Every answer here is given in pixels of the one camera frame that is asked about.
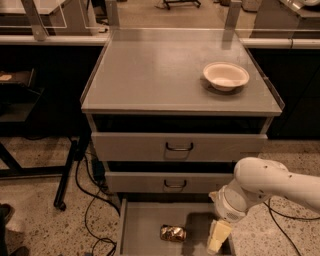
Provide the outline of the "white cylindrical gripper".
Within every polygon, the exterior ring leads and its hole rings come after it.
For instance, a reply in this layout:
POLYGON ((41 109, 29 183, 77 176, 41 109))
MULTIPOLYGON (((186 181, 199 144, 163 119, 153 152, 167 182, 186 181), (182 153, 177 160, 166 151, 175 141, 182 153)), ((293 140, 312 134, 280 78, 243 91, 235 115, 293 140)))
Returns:
POLYGON ((242 195, 229 186, 209 193, 214 203, 214 213, 220 220, 213 220, 207 240, 207 253, 216 254, 232 231, 230 223, 236 223, 247 215, 247 203, 242 195))

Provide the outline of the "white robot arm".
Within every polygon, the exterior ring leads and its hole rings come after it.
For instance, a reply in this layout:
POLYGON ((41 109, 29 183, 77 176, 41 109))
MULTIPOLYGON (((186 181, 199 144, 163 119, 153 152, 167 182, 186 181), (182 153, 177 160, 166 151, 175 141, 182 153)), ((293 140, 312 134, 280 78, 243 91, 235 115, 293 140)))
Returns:
POLYGON ((320 178, 290 172, 280 162, 246 157, 234 167, 233 180, 210 192, 217 216, 210 227, 207 252, 216 254, 231 233, 232 223, 243 219, 249 209, 272 196, 320 212, 320 178))

